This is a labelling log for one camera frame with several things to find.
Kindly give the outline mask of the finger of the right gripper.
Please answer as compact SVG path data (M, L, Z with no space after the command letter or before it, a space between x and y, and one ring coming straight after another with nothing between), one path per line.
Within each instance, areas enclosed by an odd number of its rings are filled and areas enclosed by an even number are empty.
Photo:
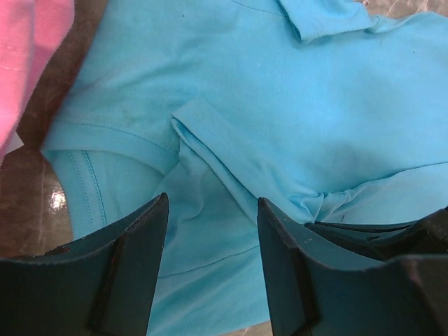
M359 255L386 261L408 254L447 253L447 209L392 225L308 223L324 239Z

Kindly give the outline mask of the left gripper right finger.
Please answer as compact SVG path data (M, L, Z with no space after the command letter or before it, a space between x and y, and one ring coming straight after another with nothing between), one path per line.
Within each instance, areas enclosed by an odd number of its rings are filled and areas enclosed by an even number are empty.
M375 260L258 201L274 335L446 335L447 253Z

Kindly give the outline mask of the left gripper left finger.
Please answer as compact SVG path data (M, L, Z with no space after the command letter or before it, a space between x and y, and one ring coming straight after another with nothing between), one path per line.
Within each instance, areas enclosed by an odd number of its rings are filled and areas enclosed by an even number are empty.
M1 259L2 335L145 335L169 199L43 255Z

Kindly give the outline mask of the cyan blue t-shirt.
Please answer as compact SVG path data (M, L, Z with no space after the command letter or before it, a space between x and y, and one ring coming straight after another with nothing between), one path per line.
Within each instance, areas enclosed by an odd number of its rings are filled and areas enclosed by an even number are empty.
M299 223L447 205L447 19L357 1L110 1L42 152L75 238L168 195L149 335L262 323L259 197Z

